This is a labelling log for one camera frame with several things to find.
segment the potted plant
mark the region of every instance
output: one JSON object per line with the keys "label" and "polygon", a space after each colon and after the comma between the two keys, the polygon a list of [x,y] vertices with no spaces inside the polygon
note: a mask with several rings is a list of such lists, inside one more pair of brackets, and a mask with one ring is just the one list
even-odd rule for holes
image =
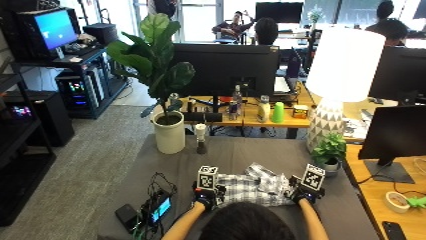
{"label": "potted plant", "polygon": [[165,14],[149,14],[139,23],[143,38],[122,32],[133,44],[114,41],[107,45],[107,55],[125,67],[115,73],[138,79],[147,86],[147,94],[157,100],[162,112],[153,117],[157,148],[159,152],[173,154],[185,147],[183,115],[167,112],[166,102],[171,93],[183,88],[194,76],[190,63],[169,63],[174,55],[171,36],[179,29],[177,21]]}
{"label": "potted plant", "polygon": [[323,17],[322,8],[315,5],[314,8],[307,12],[307,18],[311,22],[310,31],[315,30],[315,25],[319,19]]}
{"label": "potted plant", "polygon": [[326,172],[336,172],[346,157],[346,141],[338,133],[328,133],[311,151],[311,158]]}

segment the white lamp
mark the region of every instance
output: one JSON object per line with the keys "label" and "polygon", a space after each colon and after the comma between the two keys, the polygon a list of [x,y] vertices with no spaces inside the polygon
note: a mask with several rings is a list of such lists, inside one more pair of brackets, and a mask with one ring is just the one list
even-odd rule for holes
{"label": "white lamp", "polygon": [[384,37],[356,29],[323,30],[306,79],[309,91],[322,97],[307,131],[311,152],[322,137],[343,132],[342,102],[359,102],[368,94]]}

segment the plaid cloth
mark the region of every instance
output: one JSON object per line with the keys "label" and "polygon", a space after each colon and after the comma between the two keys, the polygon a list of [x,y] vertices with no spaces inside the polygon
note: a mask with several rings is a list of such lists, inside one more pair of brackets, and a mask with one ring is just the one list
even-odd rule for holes
{"label": "plaid cloth", "polygon": [[289,180],[283,174],[253,163],[245,170],[246,175],[218,174],[217,183],[226,187],[225,200],[219,207],[233,202],[251,202],[265,207],[290,205],[293,201],[283,196],[290,191]]}

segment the chair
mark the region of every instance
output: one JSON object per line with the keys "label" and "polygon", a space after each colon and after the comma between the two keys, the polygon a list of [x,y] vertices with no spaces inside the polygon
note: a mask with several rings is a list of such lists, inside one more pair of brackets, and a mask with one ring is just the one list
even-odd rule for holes
{"label": "chair", "polygon": [[307,53],[306,53],[306,60],[303,62],[303,70],[306,73],[309,73],[310,70],[310,65],[314,61],[314,56],[315,56],[315,50],[320,38],[322,30],[314,29],[310,33],[310,39],[307,41],[309,46],[307,46]]}

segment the cup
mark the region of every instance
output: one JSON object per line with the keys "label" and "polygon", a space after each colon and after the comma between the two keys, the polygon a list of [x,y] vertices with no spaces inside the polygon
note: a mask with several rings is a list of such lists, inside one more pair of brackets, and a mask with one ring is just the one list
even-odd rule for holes
{"label": "cup", "polygon": [[283,103],[277,102],[274,106],[274,113],[270,119],[274,123],[282,123],[283,121]]}

